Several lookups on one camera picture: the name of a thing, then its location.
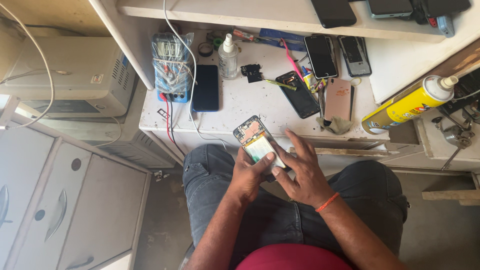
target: hand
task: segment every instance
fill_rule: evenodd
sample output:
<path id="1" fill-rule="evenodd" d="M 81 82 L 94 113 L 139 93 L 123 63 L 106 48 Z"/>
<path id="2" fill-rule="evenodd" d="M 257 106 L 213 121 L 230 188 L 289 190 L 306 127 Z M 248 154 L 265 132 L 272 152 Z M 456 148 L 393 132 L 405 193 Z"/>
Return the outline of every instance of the hand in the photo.
<path id="1" fill-rule="evenodd" d="M 274 158 L 275 154 L 270 152 L 254 163 L 243 147 L 240 147 L 227 193 L 238 196 L 247 203 L 253 202 L 257 198 L 260 183 L 264 181 L 262 172 L 270 166 Z"/>
<path id="2" fill-rule="evenodd" d="M 295 146 L 297 157 L 287 153 L 278 144 L 272 143 L 272 146 L 280 159 L 291 167 L 297 176 L 292 180 L 280 167 L 274 167 L 272 173 L 290 198 L 318 209 L 335 192 L 328 185 L 318 166 L 318 158 L 313 146 L 289 129 L 285 130 L 285 134 Z"/>

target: black tape roll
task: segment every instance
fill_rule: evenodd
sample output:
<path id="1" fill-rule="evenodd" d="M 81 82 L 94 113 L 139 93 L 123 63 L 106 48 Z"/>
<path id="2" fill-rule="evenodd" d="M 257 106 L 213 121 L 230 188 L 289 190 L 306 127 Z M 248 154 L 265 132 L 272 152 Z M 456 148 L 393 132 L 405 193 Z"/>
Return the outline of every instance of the black tape roll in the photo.
<path id="1" fill-rule="evenodd" d="M 209 57 L 213 54 L 213 45 L 208 42 L 202 42 L 198 45 L 198 54 L 202 57 Z"/>

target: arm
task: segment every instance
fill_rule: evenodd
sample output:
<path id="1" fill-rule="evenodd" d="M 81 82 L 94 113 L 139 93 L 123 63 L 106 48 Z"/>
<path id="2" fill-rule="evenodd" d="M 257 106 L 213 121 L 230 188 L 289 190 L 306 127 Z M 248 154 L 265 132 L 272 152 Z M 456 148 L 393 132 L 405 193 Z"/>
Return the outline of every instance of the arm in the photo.
<path id="1" fill-rule="evenodd" d="M 228 269 L 243 213 L 257 197 L 263 180 L 261 173 L 272 163 L 274 157 L 273 153 L 268 153 L 252 165 L 252 160 L 240 147 L 230 186 L 185 270 Z"/>
<path id="2" fill-rule="evenodd" d="M 273 169 L 273 174 L 292 199 L 318 209 L 335 194 L 335 191 L 330 188 L 318 166 L 313 146 L 289 129 L 286 130 L 286 134 L 295 146 L 297 157 L 290 155 L 278 145 L 273 146 L 279 157 L 297 176 L 292 181 L 287 173 L 278 167 Z M 345 255 L 359 269 L 406 269 L 341 197 L 337 197 L 320 211 L 320 215 Z"/>

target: orange wrist thread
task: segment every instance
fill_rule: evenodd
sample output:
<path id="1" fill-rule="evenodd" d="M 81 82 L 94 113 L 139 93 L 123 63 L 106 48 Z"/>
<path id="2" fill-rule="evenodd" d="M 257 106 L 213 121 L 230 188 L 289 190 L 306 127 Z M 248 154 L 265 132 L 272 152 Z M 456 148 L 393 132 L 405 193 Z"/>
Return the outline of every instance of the orange wrist thread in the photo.
<path id="1" fill-rule="evenodd" d="M 340 193 L 335 193 L 330 199 L 328 199 L 328 201 L 326 203 L 324 203 L 322 206 L 320 206 L 317 210 L 317 212 L 320 212 L 322 211 L 323 209 L 325 209 L 325 207 L 327 207 L 331 202 L 333 202 L 333 200 L 335 200 L 336 197 L 338 197 L 338 195 L 340 195 Z"/>

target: yellow screwdriver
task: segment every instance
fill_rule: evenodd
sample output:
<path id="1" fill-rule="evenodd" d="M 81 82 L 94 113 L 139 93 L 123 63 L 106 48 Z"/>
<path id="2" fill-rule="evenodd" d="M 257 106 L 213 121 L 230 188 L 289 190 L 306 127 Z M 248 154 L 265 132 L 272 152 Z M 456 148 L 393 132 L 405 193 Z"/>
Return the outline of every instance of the yellow screwdriver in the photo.
<path id="1" fill-rule="evenodd" d="M 268 80 L 268 79 L 263 79 L 263 78 L 262 78 L 262 80 L 265 80 L 266 82 L 271 83 L 271 84 L 274 84 L 274 85 L 286 87 L 286 88 L 288 88 L 288 89 L 290 89 L 290 90 L 293 90 L 293 91 L 297 91 L 297 87 L 296 87 L 296 86 L 289 86 L 289 85 L 281 84 L 281 83 L 279 83 L 279 82 L 277 82 L 277 81 Z"/>

